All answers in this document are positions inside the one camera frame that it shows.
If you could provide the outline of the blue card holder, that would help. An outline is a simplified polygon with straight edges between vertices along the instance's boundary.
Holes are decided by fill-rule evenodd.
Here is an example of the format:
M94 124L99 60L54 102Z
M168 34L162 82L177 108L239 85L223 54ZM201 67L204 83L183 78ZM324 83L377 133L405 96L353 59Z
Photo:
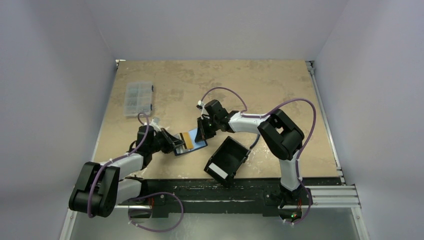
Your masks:
M190 152L194 152L199 149L207 147L208 144L205 140L195 142L197 133L198 133L198 129L194 128L187 132L180 132L178 134L175 134L174 136L177 139L182 140L184 144L173 151L174 155L181 156L181 155L188 154Z

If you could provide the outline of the gold credit card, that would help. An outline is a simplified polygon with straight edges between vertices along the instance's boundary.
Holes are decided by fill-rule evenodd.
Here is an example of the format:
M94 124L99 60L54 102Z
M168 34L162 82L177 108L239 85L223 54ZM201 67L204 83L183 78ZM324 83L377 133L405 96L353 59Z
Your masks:
M182 148L184 150L192 150L194 149L194 144L189 132L180 132L180 139L183 141Z

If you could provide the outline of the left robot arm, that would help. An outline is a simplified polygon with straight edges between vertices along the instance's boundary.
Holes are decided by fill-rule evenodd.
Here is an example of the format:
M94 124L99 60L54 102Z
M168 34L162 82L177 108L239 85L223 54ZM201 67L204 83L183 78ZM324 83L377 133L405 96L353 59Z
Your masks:
M136 140L122 156L101 163L89 161L82 166L68 201L69 209L88 214L90 218L105 218L125 201L146 203L149 199L147 181L130 175L145 169L153 154L169 154L184 144L184 140L164 128L140 126Z

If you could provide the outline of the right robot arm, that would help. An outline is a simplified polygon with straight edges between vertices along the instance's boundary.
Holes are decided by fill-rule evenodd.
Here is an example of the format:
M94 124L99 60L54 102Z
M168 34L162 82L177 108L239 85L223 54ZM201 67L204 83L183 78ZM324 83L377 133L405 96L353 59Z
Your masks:
M216 99L208 103L199 101L196 107L201 110L197 119L197 142L213 138L218 130L260 135L279 160L282 204L298 203L301 193L306 194L310 205L313 203L299 167L299 158L308 139L284 111L276 107L266 114L245 114L237 110L228 112Z

